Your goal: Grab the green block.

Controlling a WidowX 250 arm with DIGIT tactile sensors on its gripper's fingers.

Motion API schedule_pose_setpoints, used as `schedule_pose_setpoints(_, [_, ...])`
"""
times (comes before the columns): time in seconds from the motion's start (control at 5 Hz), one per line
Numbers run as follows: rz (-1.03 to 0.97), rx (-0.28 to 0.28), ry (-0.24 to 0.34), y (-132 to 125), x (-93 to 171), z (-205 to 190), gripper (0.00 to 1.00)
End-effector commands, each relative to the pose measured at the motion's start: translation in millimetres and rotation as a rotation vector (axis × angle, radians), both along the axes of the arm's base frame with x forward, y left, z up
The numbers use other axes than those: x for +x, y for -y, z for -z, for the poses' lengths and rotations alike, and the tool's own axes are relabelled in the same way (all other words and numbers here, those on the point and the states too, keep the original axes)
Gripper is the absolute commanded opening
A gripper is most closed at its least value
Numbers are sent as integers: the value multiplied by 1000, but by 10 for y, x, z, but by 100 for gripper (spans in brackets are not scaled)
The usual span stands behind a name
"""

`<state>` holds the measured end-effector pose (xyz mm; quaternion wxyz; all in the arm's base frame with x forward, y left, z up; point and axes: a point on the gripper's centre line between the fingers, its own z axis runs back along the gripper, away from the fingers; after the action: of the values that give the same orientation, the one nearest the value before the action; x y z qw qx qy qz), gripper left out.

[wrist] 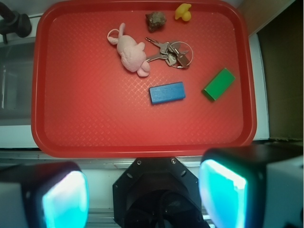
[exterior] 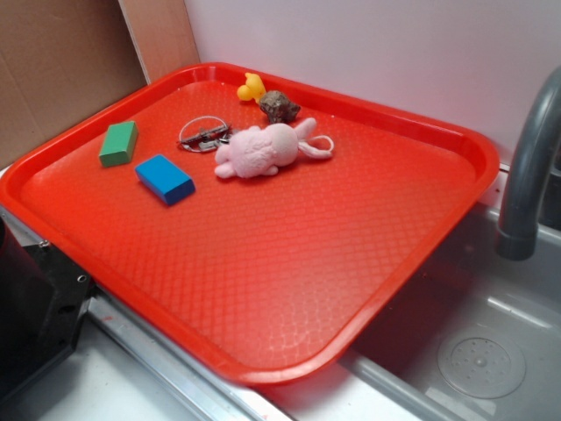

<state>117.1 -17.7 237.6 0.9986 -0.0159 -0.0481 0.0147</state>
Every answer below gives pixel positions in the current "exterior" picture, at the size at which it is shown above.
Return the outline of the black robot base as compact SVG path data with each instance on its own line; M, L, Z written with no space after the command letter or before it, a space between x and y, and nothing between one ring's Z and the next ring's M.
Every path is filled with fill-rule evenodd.
M3 403L74 352L90 284L57 246L22 246L1 223Z

